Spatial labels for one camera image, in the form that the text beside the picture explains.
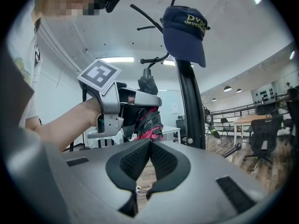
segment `black headset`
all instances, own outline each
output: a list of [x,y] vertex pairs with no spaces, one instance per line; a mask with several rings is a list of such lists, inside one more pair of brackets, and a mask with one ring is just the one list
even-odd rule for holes
[[83,15],[98,15],[100,10],[106,9],[110,13],[114,10],[120,0],[94,0],[93,3],[88,4],[88,9],[83,10]]

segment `hand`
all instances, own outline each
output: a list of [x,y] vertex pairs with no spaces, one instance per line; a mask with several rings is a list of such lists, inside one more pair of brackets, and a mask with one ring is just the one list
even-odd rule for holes
[[89,99],[82,103],[82,105],[87,109],[88,119],[90,126],[97,126],[97,117],[102,113],[102,108],[96,97]]

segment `black vent slot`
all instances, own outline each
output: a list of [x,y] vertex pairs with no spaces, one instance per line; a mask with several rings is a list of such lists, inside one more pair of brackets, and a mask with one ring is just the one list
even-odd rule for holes
[[218,178],[216,182],[239,214],[256,204],[229,176]]
[[75,165],[79,165],[85,162],[88,162],[89,160],[86,157],[80,157],[80,158],[76,158],[76,159],[71,159],[71,160],[67,160],[66,163],[67,165],[71,166],[75,166]]

